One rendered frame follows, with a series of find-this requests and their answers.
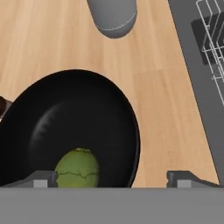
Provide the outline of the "grey sink basin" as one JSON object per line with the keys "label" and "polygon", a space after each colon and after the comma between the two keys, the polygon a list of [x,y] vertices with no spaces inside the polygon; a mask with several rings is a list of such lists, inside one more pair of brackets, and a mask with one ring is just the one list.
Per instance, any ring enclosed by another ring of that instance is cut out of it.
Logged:
{"label": "grey sink basin", "polygon": [[218,180],[224,186],[224,107],[206,56],[200,51],[205,30],[196,0],[169,0],[169,5]]}

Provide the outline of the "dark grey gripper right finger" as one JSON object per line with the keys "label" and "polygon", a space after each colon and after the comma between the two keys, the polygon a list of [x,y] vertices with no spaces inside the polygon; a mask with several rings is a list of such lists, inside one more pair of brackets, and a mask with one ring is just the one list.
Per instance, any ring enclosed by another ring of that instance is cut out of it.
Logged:
{"label": "dark grey gripper right finger", "polygon": [[190,171],[168,171],[166,177],[166,186],[172,188],[220,187],[218,184],[198,178]]}

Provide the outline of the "black round pan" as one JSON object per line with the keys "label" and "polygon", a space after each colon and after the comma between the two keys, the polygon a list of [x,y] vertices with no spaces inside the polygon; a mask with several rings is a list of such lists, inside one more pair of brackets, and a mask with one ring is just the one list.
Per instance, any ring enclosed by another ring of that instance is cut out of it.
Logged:
{"label": "black round pan", "polygon": [[65,70],[29,86],[0,121],[0,186],[52,171],[76,148],[91,150],[101,187],[130,187],[137,174],[137,118],[122,90],[87,70]]}

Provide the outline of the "grey cylinder tap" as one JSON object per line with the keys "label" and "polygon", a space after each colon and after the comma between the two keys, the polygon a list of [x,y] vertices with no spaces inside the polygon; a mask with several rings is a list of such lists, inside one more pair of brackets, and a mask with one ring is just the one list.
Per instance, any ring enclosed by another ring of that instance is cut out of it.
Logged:
{"label": "grey cylinder tap", "polygon": [[87,0],[96,28],[110,39],[127,35],[137,19],[137,0]]}

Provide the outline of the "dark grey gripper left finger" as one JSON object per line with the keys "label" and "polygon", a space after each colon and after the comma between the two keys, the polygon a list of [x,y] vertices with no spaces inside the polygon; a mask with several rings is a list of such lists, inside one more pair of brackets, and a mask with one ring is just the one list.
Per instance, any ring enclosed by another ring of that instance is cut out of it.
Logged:
{"label": "dark grey gripper left finger", "polygon": [[10,183],[4,187],[18,188],[54,188],[58,186],[56,171],[35,171],[25,179]]}

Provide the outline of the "green lime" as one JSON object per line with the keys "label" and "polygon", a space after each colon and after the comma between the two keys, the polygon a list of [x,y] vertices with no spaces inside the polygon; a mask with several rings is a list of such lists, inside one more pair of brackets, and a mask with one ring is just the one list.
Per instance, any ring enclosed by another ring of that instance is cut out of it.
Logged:
{"label": "green lime", "polygon": [[58,187],[97,187],[99,165],[89,149],[77,148],[64,155],[55,167]]}

